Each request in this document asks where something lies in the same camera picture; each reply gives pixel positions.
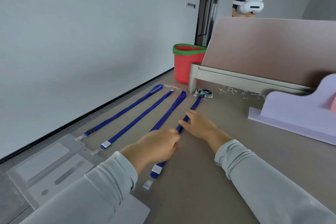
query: ear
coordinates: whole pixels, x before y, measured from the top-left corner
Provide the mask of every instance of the ear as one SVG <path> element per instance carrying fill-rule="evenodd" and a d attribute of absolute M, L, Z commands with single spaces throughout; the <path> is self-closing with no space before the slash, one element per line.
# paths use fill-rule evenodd
<path fill-rule="evenodd" d="M 236 13 L 237 13 L 236 9 L 232 7 L 232 16 L 233 17 L 237 17 Z"/>

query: gray tile floor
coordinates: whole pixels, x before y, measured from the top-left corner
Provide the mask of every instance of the gray tile floor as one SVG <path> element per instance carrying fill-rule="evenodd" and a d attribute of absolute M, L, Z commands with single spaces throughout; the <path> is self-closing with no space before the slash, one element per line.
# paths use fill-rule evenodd
<path fill-rule="evenodd" d="M 6 175 L 6 171 L 14 167 L 15 165 L 21 163 L 23 160 L 29 158 L 31 155 L 39 152 L 44 149 L 46 146 L 57 141 L 66 134 L 72 133 L 82 125 L 94 120 L 103 113 L 109 111 L 114 106 L 119 105 L 120 103 L 126 101 L 132 96 L 138 94 L 142 90 L 156 84 L 158 81 L 162 80 L 164 77 L 172 74 L 174 70 L 165 73 L 164 75 L 156 78 L 155 80 L 147 83 L 146 85 L 138 88 L 137 90 L 132 91 L 126 96 L 116 100 L 115 102 L 103 107 L 99 111 L 85 117 L 84 119 L 78 121 L 77 123 L 65 128 L 61 132 L 57 133 L 54 136 L 49 137 L 43 142 L 35 145 L 34 147 L 24 151 L 23 153 L 15 156 L 14 158 L 2 163 L 0 165 L 0 224 L 17 224 L 27 218 L 34 210 L 29 205 L 27 200 L 19 192 L 16 186 L 11 182 L 11 180 Z"/>

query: gray sleeve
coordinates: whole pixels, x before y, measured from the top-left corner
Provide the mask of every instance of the gray sleeve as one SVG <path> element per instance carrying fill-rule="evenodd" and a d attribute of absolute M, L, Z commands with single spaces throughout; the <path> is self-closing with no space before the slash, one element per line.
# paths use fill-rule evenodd
<path fill-rule="evenodd" d="M 261 224 L 336 223 L 335 214 L 237 140 L 222 145 L 215 162 Z"/>
<path fill-rule="evenodd" d="M 138 175 L 119 152 L 37 209 L 23 224 L 109 223 Z"/>

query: purple stand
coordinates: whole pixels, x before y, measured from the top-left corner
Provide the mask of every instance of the purple stand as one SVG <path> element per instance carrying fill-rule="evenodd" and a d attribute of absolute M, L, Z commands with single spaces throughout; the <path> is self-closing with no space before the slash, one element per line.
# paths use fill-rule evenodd
<path fill-rule="evenodd" d="M 248 118 L 336 145 L 335 98 L 336 74 L 330 74 L 308 96 L 271 92 L 262 110 L 250 107 Z"/>

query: hand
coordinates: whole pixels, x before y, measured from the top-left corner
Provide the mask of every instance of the hand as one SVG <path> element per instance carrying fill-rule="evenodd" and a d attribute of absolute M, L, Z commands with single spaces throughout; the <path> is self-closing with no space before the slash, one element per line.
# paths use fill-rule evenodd
<path fill-rule="evenodd" d="M 168 160 L 178 148 L 180 135 L 174 128 L 154 130 L 120 151 L 139 174 L 149 163 Z"/>
<path fill-rule="evenodd" d="M 190 124 L 183 120 L 179 120 L 179 124 L 193 136 L 205 140 L 215 154 L 223 144 L 233 140 L 202 114 L 193 110 L 189 110 L 185 114 L 190 118 Z"/>

